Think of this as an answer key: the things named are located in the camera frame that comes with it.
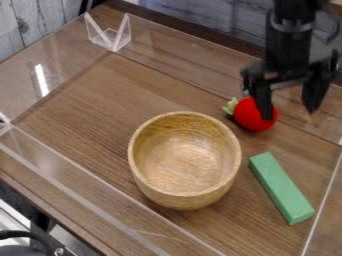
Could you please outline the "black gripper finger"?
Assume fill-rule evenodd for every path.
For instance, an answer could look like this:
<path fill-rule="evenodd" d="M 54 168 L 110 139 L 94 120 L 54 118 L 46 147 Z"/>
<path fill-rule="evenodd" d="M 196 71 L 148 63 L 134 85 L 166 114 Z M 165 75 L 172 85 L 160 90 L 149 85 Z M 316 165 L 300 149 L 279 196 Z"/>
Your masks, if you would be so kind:
<path fill-rule="evenodd" d="M 272 119 L 271 89 L 268 82 L 256 77 L 251 83 L 251 96 L 255 99 L 256 108 L 260 112 L 261 119 Z"/>
<path fill-rule="evenodd" d="M 315 112 L 320 107 L 332 77 L 333 71 L 327 63 L 313 65 L 301 89 L 301 102 L 309 113 Z"/>

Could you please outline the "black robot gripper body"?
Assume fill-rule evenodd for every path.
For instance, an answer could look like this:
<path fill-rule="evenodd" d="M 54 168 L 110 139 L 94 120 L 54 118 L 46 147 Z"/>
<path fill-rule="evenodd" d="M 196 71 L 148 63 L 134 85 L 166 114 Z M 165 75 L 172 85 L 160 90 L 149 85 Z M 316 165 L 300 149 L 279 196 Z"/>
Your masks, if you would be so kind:
<path fill-rule="evenodd" d="M 251 83 L 256 77 L 268 82 L 271 90 L 273 86 L 291 84 L 293 81 L 304 83 L 317 63 L 329 65 L 333 71 L 332 80 L 336 78 L 339 52 L 332 49 L 320 59 L 309 61 L 311 36 L 311 30 L 288 32 L 279 31 L 272 26 L 267 27 L 264 59 L 240 71 L 245 95 L 251 95 Z"/>

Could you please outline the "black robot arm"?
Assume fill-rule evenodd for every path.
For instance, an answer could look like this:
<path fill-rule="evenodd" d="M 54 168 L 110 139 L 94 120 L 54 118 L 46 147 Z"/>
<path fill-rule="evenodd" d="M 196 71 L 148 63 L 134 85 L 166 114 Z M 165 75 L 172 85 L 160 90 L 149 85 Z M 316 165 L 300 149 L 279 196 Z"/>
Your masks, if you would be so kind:
<path fill-rule="evenodd" d="M 333 80 L 342 79 L 339 51 L 309 61 L 316 13 L 323 11 L 335 23 L 333 32 L 321 38 L 329 44 L 337 36 L 340 22 L 329 0 L 273 0 L 265 15 L 264 57 L 240 70 L 243 92 L 252 97 L 263 120 L 272 119 L 271 93 L 275 85 L 301 83 L 301 103 L 309 113 L 320 107 Z"/>

